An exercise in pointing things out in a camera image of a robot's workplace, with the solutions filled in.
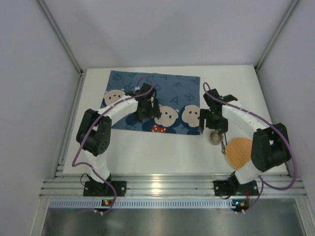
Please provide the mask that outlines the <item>small beige ceramic cup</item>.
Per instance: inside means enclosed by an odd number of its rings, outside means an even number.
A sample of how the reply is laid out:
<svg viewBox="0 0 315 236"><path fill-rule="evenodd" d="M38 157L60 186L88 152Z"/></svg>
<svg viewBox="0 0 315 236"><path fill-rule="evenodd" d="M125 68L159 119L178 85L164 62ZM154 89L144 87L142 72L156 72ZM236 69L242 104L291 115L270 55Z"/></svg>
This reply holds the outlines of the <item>small beige ceramic cup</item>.
<svg viewBox="0 0 315 236"><path fill-rule="evenodd" d="M217 146L220 145L223 141L223 134L219 134L218 131L213 130L209 134L209 142L210 144Z"/></svg>

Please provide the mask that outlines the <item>blue cartoon placemat cloth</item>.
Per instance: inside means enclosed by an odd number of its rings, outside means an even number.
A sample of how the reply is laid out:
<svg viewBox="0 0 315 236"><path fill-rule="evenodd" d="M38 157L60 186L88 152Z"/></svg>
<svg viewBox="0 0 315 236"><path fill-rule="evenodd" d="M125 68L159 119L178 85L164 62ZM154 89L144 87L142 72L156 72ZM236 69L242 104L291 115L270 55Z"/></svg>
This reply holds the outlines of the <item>blue cartoon placemat cloth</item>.
<svg viewBox="0 0 315 236"><path fill-rule="evenodd" d="M101 108L143 83L153 84L161 117L136 122L130 114L113 128L121 130L200 135L200 78L197 76L111 71Z"/></svg>

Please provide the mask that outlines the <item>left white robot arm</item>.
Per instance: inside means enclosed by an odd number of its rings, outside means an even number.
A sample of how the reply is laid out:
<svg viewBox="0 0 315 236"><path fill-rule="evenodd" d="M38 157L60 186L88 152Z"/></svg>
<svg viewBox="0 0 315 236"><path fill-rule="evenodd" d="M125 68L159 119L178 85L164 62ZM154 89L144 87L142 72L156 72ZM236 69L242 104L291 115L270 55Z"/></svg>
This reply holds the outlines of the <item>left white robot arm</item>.
<svg viewBox="0 0 315 236"><path fill-rule="evenodd" d="M114 124L133 115L136 122L160 118L157 91L144 83L135 91L124 92L120 98L107 102L106 107L87 109L81 120L76 141L80 144L72 161L72 167L85 165L90 168L92 180L108 184L111 176L105 152L109 148L111 129Z"/></svg>

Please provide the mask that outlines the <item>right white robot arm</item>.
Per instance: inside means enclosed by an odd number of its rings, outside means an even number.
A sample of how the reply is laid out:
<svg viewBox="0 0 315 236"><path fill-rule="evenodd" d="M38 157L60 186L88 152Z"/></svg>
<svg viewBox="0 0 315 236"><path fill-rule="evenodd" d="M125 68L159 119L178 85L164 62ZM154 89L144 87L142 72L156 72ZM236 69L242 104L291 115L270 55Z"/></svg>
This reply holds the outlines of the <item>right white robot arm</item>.
<svg viewBox="0 0 315 236"><path fill-rule="evenodd" d="M219 95L216 89L206 89L203 95L208 109L200 110L199 129L209 128L223 135L233 122L252 140L249 161L228 178L230 186L247 184L273 167L292 159L287 129L282 123L271 124L261 116L241 108L238 99Z"/></svg>

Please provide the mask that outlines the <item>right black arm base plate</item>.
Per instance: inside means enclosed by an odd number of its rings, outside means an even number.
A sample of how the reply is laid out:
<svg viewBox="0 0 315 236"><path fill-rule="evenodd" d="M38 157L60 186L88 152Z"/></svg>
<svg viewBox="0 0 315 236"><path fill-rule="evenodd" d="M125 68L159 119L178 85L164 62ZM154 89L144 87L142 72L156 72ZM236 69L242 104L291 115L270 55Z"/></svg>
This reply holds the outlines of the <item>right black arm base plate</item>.
<svg viewBox="0 0 315 236"><path fill-rule="evenodd" d="M227 180L215 180L214 184L214 192L215 196L227 198L228 196L257 196L259 194L257 183L255 180L243 184L238 185L234 189L230 186Z"/></svg>

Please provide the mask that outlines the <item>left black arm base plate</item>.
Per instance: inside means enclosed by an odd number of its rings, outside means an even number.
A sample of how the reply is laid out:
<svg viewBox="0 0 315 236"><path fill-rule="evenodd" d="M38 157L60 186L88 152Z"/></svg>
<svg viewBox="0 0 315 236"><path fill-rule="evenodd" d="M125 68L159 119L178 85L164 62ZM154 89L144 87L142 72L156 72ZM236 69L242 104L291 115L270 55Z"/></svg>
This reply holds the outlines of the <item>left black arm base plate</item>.
<svg viewBox="0 0 315 236"><path fill-rule="evenodd" d="M111 181L110 184L116 190L117 197L126 194L126 181ZM113 189L106 183L89 180L85 182L83 196L85 197L114 197Z"/></svg>

